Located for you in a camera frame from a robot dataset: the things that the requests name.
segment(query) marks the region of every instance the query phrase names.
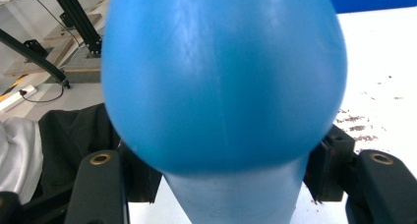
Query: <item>blue balloon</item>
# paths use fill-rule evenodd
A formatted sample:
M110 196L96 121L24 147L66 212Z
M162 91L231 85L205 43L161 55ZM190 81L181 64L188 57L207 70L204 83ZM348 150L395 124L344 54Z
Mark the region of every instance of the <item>blue balloon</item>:
M106 19L104 101L138 156L168 182L302 157L298 191L346 83L329 0L110 0Z

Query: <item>dirt particle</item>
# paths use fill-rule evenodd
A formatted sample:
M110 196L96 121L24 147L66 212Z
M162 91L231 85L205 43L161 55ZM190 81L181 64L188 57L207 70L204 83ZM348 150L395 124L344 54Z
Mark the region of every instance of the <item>dirt particle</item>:
M359 138L354 138L355 141L372 141L377 140L377 136L360 136Z
M363 118L365 118L365 117L363 117L363 116L355 116L355 117L353 117L353 116L350 116L349 115L349 118L345 119L344 121L345 122L356 122L356 121L361 120Z
M355 127L349 128L349 131L350 132L353 132L353 131L359 132L359 131L363 131L364 129L365 129L365 126L355 126Z

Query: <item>black bracket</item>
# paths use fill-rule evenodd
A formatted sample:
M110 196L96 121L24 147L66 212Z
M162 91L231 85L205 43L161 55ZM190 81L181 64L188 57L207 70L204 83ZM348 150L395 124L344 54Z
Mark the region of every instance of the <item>black bracket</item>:
M39 42L35 39L27 40L24 42L24 45L27 46L32 51L36 52L38 55L46 58L48 56L48 51L40 45Z
M61 19L62 23L64 23L66 28L73 28L74 23L70 20L70 18L67 16L67 14L62 13L59 18Z
M83 159L80 167L64 223L128 223L119 153L93 153Z
M354 139L333 126L311 153L304 183L314 200L341 201L349 223L417 223L417 181L396 157L353 152Z

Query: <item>floor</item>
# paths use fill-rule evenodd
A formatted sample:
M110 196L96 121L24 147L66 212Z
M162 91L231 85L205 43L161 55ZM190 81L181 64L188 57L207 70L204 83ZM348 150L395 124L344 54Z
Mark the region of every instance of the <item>floor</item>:
M62 11L54 0L40 0L55 16ZM85 10L99 0L80 0ZM400 158L417 177L417 8L340 15L348 50L348 84L339 114L334 123L356 139L355 150L373 148ZM14 0L0 6L0 28L24 41L43 38L56 26L54 20L35 0ZM0 74L19 57L0 44ZM59 94L60 86L45 84L46 74L28 76L20 85L33 84L39 93L35 99ZM15 81L0 75L0 92ZM24 102L0 120L26 117L38 120L51 109L80 109L102 102L100 84L73 84L56 101L45 104ZM166 182L162 180L156 202L131 203L132 223L190 223ZM314 203L302 186L291 221L296 223L347 223L344 203Z

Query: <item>white cloth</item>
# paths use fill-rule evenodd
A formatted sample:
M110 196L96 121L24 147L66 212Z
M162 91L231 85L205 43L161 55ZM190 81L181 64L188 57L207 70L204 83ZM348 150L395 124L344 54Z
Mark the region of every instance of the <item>white cloth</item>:
M0 191L29 202L42 172L39 126L23 118L0 122Z

